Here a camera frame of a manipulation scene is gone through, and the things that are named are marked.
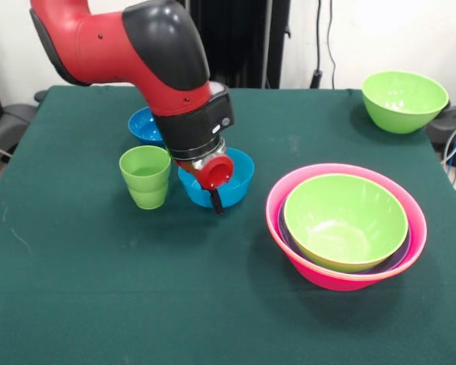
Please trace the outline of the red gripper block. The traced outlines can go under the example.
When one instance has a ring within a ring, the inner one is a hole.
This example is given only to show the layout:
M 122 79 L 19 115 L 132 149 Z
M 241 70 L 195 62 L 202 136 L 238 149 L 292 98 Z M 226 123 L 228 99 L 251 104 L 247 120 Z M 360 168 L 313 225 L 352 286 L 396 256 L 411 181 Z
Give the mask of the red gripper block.
M 217 188 L 227 183 L 234 171 L 234 163 L 227 155 L 211 158 L 196 174 L 201 188 L 210 190 L 211 204 L 217 214 L 223 214 L 224 208 Z

